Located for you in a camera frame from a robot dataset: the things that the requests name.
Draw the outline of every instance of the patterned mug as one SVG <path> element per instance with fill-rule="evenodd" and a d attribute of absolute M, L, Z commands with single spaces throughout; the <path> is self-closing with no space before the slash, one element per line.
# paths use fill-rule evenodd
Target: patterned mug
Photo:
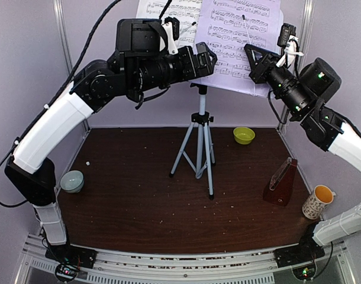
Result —
<path fill-rule="evenodd" d="M 304 202 L 303 214 L 311 220 L 320 217 L 323 210 L 333 202 L 336 193 L 325 185 L 318 185 Z"/>

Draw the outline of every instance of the brown metronome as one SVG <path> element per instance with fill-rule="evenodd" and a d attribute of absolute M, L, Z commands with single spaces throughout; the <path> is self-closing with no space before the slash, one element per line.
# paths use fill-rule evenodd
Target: brown metronome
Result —
<path fill-rule="evenodd" d="M 287 158 L 271 177 L 263 191 L 263 200 L 279 206 L 286 206 L 294 189 L 294 179 L 298 161 Z"/>

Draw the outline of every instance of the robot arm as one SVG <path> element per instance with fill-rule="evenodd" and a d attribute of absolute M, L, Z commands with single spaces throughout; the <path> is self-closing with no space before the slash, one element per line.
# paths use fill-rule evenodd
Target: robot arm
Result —
<path fill-rule="evenodd" d="M 179 21 L 127 19 L 117 25 L 116 51 L 107 60 L 95 60 L 83 68 L 46 112 L 17 141 L 8 159 L 5 174 L 35 208 L 55 259 L 85 257 L 95 252 L 76 251 L 70 246 L 66 227 L 56 202 L 54 164 L 47 156 L 78 124 L 100 111 L 116 96 L 142 104 L 150 98 L 144 91 L 208 76 L 213 73 L 216 55 L 205 43 L 176 48 Z"/>
<path fill-rule="evenodd" d="M 290 41 L 289 50 L 293 49 Z M 289 66 L 285 66 L 288 53 L 280 56 L 251 44 L 246 44 L 244 49 L 252 69 L 250 78 L 255 83 L 270 85 L 275 98 L 281 99 L 289 109 L 290 121 L 300 121 L 312 143 L 361 172 L 361 133 L 348 118 L 325 106 L 341 85 L 333 68 L 317 58 L 296 78 L 288 70 Z M 311 224 L 297 246 L 276 250 L 278 266 L 308 262 L 311 255 L 322 257 L 322 246 L 360 230 L 361 203 L 332 219 Z"/>

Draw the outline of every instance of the white wall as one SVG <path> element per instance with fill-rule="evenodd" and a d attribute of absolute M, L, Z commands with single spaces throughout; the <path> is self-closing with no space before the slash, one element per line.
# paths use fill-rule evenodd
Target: white wall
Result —
<path fill-rule="evenodd" d="M 54 18 L 53 1 L 0 0 L 0 160 L 43 105 L 66 79 L 65 61 Z M 52 153 L 59 177 L 82 139 L 77 128 Z M 23 197 L 0 171 L 0 199 Z M 38 222 L 29 204 L 0 206 L 0 283 L 11 283 L 28 233 Z"/>
<path fill-rule="evenodd" d="M 64 1 L 63 9 L 73 61 L 79 57 L 94 22 L 110 2 Z M 93 59 L 107 59 L 114 52 L 117 22 L 122 18 L 136 17 L 137 7 L 138 0 L 122 0 L 106 16 L 91 42 L 83 66 Z M 285 21 L 300 27 L 303 7 L 303 0 L 283 0 Z M 189 124 L 191 114 L 197 112 L 198 100 L 197 89 L 190 89 L 189 83 L 181 83 L 173 85 L 162 98 L 144 104 L 139 111 L 134 109 L 135 104 L 127 98 L 115 98 L 100 113 L 92 116 L 89 122 L 93 127 L 185 126 Z M 279 111 L 282 110 L 281 102 L 277 101 L 275 105 Z M 207 110 L 215 117 L 214 126 L 275 127 L 278 124 L 266 99 L 242 93 L 210 88 Z"/>
<path fill-rule="evenodd" d="M 306 63 L 326 60 L 342 78 L 342 86 L 328 106 L 349 117 L 361 130 L 361 0 L 318 0 Z M 298 123 L 286 129 L 286 140 L 305 172 L 310 188 L 331 187 L 337 197 L 331 218 L 361 201 L 361 173 L 344 160 L 310 143 Z M 347 239 L 361 279 L 361 233 Z"/>

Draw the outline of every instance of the music notes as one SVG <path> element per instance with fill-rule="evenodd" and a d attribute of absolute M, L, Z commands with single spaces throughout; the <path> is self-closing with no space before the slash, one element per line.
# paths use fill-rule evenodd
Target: music notes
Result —
<path fill-rule="evenodd" d="M 167 0 L 140 0 L 137 18 L 158 18 Z M 202 0 L 173 0 L 163 16 L 175 17 L 180 21 L 178 47 L 194 46 L 196 29 L 201 12 Z"/>
<path fill-rule="evenodd" d="M 255 86 L 249 77 L 244 46 L 251 43 L 275 51 L 283 21 L 280 7 L 281 0 L 204 1 L 195 41 L 206 42 L 218 62 L 213 75 L 196 83 L 266 97 L 268 87 Z"/>

